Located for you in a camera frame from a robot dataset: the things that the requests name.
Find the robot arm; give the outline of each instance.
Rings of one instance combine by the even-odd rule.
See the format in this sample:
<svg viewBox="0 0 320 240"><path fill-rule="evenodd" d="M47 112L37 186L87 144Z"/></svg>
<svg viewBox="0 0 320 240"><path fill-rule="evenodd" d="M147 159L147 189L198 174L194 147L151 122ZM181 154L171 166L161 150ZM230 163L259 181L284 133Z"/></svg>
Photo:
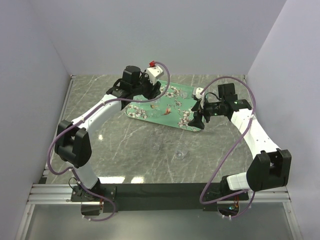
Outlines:
<svg viewBox="0 0 320 240"><path fill-rule="evenodd" d="M99 188L99 178L94 173L89 159L92 154L90 139L104 122L120 112L129 103L128 101L112 101L112 99L133 99L134 96L143 95L148 100L154 99L160 92L158 79L163 75L161 67L152 65L144 72L136 66L127 66L122 78L118 79L103 98L86 113L73 119L71 122L63 120L57 128L57 135L74 123L83 119L77 127L64 134L55 144L54 151L62 160L74 167L80 181L87 189Z"/></svg>
<svg viewBox="0 0 320 240"><path fill-rule="evenodd" d="M189 126L204 129L202 118L208 123L212 116L226 116L243 134L251 120L251 126L244 136L252 156L253 162L247 172L225 176L224 186L232 191L251 189L255 192L286 186L289 178L291 154L288 150L281 150L266 134L257 118L252 115L252 108L247 100L238 99L233 83L218 86L221 101L208 102L200 94L202 88L195 88L193 97L197 103L192 108L194 119Z"/></svg>

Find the gray marble table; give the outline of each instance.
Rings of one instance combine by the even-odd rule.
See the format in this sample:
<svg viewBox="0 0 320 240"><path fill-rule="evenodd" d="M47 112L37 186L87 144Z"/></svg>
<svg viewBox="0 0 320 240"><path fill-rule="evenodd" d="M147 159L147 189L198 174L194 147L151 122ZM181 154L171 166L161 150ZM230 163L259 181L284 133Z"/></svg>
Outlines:
<svg viewBox="0 0 320 240"><path fill-rule="evenodd" d="M73 80L63 119L72 120L97 103L120 75L78 75ZM172 75L171 81L193 87L204 87L217 75ZM220 80L209 90L217 93L218 84L233 83ZM239 99L250 99L247 89L235 82ZM148 145L152 131L157 131L163 144L159 151ZM212 117L205 129L192 132L129 118L125 111L108 121L91 139L93 170L103 183L205 183L222 157L240 136L224 116ZM184 159L175 157L177 143L185 143L188 153ZM244 172L252 162L251 152L244 141L229 156L214 182L222 176ZM53 156L52 167L61 171L67 165ZM66 184L71 173L48 175L47 184Z"/></svg>

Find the green tray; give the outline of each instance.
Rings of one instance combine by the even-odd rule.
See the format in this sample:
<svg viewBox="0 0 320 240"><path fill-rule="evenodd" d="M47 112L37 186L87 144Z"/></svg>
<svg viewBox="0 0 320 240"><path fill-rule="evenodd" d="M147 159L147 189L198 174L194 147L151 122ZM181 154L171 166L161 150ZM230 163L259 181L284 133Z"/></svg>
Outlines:
<svg viewBox="0 0 320 240"><path fill-rule="evenodd" d="M167 82L159 82L161 83L160 91L162 92L167 86ZM188 126L188 122L194 118L191 111L191 108L196 103L192 98L193 89L192 86L170 83L168 91L158 101L148 103L132 102L126 106L125 114L130 118L198 132L200 131L199 128ZM146 100L141 95L134 97L134 99Z"/></svg>

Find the white wall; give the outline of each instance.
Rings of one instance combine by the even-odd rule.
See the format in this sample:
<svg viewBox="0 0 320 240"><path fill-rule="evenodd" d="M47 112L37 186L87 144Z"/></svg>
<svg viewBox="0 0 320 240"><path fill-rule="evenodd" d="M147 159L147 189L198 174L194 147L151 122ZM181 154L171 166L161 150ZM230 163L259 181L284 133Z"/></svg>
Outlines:
<svg viewBox="0 0 320 240"><path fill-rule="evenodd" d="M42 175L70 77L25 0L0 1L0 239Z"/></svg>
<svg viewBox="0 0 320 240"><path fill-rule="evenodd" d="M30 0L71 74L247 74L286 0Z"/></svg>
<svg viewBox="0 0 320 240"><path fill-rule="evenodd" d="M292 154L287 187L305 240L320 239L319 10L288 0L248 74L259 121Z"/></svg>

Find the black mounting bar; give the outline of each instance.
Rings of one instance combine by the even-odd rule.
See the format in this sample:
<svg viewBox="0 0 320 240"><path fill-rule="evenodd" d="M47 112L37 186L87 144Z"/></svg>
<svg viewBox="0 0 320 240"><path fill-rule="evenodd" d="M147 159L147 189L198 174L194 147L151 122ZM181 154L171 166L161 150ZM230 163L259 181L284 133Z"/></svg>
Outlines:
<svg viewBox="0 0 320 240"><path fill-rule="evenodd" d="M226 178L221 182L210 184L204 196L205 201L215 200L223 196L238 192L231 191ZM203 209L217 211L217 204L202 205L199 202L200 194L206 183L123 183L101 184L100 195L103 195L117 206L118 211L150 211L150 210L190 210ZM249 199L248 193L238 195L240 201ZM72 202L99 202L99 198L88 195L79 185L73 188ZM224 201L233 201L234 197ZM93 206L83 206L83 215L94 214ZM112 212L109 202L104 202L103 212Z"/></svg>

